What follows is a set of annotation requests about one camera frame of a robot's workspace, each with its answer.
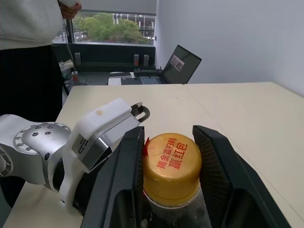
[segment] bottle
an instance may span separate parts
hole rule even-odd
[[[134,66],[135,67],[139,66],[139,55],[138,54],[134,54]]]
[[[200,187],[200,150],[193,140],[165,133],[146,143],[143,193],[149,227],[211,228]]]

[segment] white wall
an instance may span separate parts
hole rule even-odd
[[[177,44],[202,58],[190,83],[275,81],[304,96],[304,0],[159,0],[156,66]]]

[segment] white sweater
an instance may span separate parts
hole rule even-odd
[[[57,0],[0,0],[0,50],[50,45],[62,28]]]

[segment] hand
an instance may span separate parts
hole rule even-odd
[[[82,6],[79,1],[77,1],[77,4],[71,8],[65,6],[64,4],[60,5],[61,14],[64,19],[73,19],[81,8]]]

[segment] yellow bottle cap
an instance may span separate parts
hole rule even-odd
[[[178,206],[197,194],[201,154],[193,140],[177,133],[161,134],[147,142],[146,153],[143,187],[153,201]]]

